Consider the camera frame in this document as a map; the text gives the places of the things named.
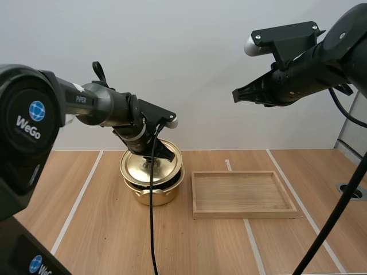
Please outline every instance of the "black mounting bracket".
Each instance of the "black mounting bracket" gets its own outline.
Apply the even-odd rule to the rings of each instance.
[[[320,30],[313,21],[292,25],[254,30],[251,37],[254,44],[262,48],[270,48],[276,66],[285,70],[290,61],[317,44],[317,37],[325,31]]]

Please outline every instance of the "blue globe logo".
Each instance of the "blue globe logo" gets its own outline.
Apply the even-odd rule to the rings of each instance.
[[[36,100],[29,106],[30,118],[34,121],[41,121],[46,115],[46,109],[42,102]]]
[[[41,264],[42,264],[42,256],[41,255],[35,256],[32,262],[30,262],[29,272],[31,273],[36,272],[38,268],[40,268]]]

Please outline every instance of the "wooden tray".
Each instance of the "wooden tray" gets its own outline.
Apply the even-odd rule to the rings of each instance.
[[[192,172],[194,219],[295,218],[274,171]]]

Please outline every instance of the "gold pot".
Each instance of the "gold pot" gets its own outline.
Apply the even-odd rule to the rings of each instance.
[[[185,169],[183,166],[181,167],[180,172],[181,173],[179,175],[178,180],[172,186],[163,190],[153,189],[153,206],[164,205],[166,203],[169,203],[177,196],[179,184],[185,177]],[[129,182],[126,178],[124,178],[124,181],[126,185],[130,189],[132,189],[132,193],[138,202],[144,205],[149,205],[149,189],[144,190],[138,189],[136,186],[131,184],[131,182]]]
[[[161,142],[175,154],[175,157],[172,162],[159,158],[154,160],[153,206],[172,201],[178,193],[178,185],[185,176],[182,154],[178,147],[167,140]],[[126,151],[120,161],[125,184],[132,189],[137,201],[144,205],[149,205],[150,168],[150,162],[130,151]]]

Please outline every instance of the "pot handle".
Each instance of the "pot handle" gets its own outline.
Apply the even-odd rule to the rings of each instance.
[[[149,196],[149,190],[142,190],[140,193],[138,193],[138,192],[135,192],[135,193],[140,198],[143,198],[145,195]],[[154,189],[153,194],[164,195],[165,193],[161,189]]]

